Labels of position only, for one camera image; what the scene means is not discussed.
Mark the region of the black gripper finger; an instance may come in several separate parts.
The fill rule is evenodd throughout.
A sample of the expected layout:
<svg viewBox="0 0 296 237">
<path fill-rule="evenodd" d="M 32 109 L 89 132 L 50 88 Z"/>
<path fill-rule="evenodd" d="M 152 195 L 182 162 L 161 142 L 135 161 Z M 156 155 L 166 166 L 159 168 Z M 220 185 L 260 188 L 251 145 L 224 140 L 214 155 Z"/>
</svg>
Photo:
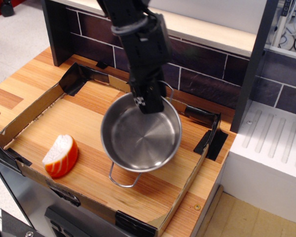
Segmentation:
<svg viewBox="0 0 296 237">
<path fill-rule="evenodd" d="M 143 114 L 160 113 L 164 110 L 160 86 L 156 80 L 133 85 L 133 97 Z"/>
</svg>

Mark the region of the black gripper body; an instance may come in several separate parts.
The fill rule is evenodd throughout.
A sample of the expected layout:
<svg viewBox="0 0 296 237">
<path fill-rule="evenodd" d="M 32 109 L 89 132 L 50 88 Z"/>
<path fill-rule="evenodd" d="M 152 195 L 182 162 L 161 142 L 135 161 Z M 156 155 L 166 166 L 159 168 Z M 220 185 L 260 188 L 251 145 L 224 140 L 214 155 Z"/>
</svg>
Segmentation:
<svg viewBox="0 0 296 237">
<path fill-rule="evenodd" d="M 132 92 L 143 94 L 157 82 L 161 96 L 166 95 L 162 65 L 169 62 L 172 49 L 162 14 L 132 15 L 112 13 L 112 33 L 119 37 L 128 58 Z"/>
</svg>

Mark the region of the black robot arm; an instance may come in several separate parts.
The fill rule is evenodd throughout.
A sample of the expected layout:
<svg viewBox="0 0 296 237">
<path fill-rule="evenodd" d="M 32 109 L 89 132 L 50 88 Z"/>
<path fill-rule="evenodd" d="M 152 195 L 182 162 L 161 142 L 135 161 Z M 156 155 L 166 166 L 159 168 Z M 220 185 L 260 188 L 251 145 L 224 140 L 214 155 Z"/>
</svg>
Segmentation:
<svg viewBox="0 0 296 237">
<path fill-rule="evenodd" d="M 172 48 L 163 15 L 150 11 L 148 3 L 147 0 L 98 2 L 126 53 L 134 101 L 142 113 L 153 114 L 164 110 L 162 66 L 171 61 Z"/>
</svg>

